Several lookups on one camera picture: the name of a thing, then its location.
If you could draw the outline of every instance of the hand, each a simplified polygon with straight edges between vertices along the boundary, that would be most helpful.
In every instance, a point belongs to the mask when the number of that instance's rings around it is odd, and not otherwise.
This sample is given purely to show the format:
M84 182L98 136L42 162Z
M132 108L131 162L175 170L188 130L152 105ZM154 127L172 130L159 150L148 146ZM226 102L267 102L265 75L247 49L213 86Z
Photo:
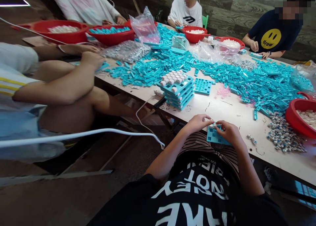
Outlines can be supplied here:
M211 120L210 116L206 114L198 114L192 117L192 119L186 124L182 130L187 134L191 135L194 132L198 132L202 130L204 127L207 127L209 125L212 125L214 123L213 120Z
M110 22L108 20L104 20L104 21L102 21L102 25L112 25L112 22Z
M123 17L121 17L121 16L117 17L116 23L118 25L124 25L125 22L126 22L126 19L124 19Z
M269 52L258 53L258 55L262 55L262 58L267 59L270 56Z
M181 23L178 20L176 20L175 25L178 27L182 27Z
M240 135L238 127L226 121L217 121L216 124L221 124L222 129L225 129L225 131L222 131L216 127L217 133L227 140L236 150L247 148L243 138Z
M82 44L67 44L61 45L61 48L69 55L82 55L84 52L99 53L100 50L94 46L82 45Z
M99 69L105 62L105 58L93 52L84 52L82 54L80 65L93 67L95 70Z
M258 52L259 51L259 45L257 41L254 40L250 40L251 44L250 44L250 48L252 51L254 52Z

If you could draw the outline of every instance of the black t-shirt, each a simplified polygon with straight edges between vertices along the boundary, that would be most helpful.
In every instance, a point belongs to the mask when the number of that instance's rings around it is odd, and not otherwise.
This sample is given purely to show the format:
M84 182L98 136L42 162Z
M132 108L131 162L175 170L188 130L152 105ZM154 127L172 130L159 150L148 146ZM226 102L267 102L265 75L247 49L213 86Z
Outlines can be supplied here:
M218 156L189 151L178 157L163 187L147 174L128 183L89 226L287 225L267 194L247 196Z
M258 41L259 53L286 51L291 49L301 28L301 20L282 20L275 10L271 10L261 16L248 34Z

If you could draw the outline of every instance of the smiley face logo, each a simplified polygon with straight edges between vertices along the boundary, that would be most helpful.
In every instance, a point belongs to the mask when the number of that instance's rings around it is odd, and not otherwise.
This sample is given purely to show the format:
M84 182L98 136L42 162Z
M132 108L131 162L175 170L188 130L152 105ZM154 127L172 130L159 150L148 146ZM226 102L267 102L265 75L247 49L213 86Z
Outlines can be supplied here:
M261 46L265 49L275 47L281 40L281 31L278 29L268 30L261 39Z

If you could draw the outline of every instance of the yellow stripe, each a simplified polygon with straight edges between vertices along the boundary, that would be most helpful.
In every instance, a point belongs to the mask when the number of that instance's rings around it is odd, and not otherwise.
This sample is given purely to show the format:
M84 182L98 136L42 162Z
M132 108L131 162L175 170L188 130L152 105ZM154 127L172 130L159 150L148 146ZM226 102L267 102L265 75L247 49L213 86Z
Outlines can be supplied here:
M12 83L12 84L15 84L15 85L21 85L21 86L25 85L25 83L14 81L14 80L9 80L9 79L3 78L3 77L0 77L0 81L5 81L5 82L8 82L8 83Z
M8 93L8 92L5 92L5 91L0 91L0 94L5 94L5 95L8 95L10 97L12 97L14 94L11 94L11 93Z
M1 85L1 84L0 84L0 88L9 89L9 90L13 90L13 91L19 90L19 88L11 87L11 86L6 86L6 85Z

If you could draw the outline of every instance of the navy t-shirt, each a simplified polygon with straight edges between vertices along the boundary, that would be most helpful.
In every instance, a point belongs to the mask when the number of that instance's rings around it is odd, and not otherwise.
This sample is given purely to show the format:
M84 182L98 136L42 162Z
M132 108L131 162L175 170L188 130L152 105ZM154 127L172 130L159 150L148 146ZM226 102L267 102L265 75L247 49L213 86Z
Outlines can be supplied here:
M248 34L258 41L259 53L277 52L290 50L301 28L301 20L282 20L275 10L271 10L261 16Z

